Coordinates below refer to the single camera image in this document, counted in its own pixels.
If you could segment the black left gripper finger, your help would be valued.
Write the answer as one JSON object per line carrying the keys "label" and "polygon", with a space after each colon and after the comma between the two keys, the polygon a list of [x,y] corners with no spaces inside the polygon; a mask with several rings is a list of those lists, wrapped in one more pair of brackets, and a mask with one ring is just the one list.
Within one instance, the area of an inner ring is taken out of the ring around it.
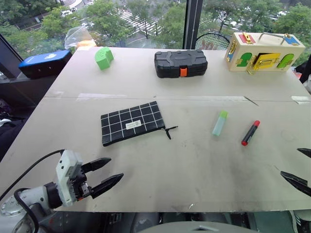
{"label": "black left gripper finger", "polygon": [[84,173],[88,173],[88,172],[95,171],[95,170],[102,168],[110,161],[111,161],[111,158],[99,158],[89,163],[83,164],[81,166],[81,169],[83,170]]}
{"label": "black left gripper finger", "polygon": [[113,188],[122,179],[123,176],[124,174],[120,173],[103,180],[99,185],[91,189],[91,197],[95,199],[103,193],[107,192]]}

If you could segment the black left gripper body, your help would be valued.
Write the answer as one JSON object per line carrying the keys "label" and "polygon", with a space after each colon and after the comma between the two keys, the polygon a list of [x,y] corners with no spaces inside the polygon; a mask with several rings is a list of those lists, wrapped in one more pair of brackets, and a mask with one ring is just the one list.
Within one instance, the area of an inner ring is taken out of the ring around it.
{"label": "black left gripper body", "polygon": [[72,192],[77,201],[80,201],[91,195],[91,187],[87,184],[87,177],[82,168],[79,168],[77,174],[70,178]]}

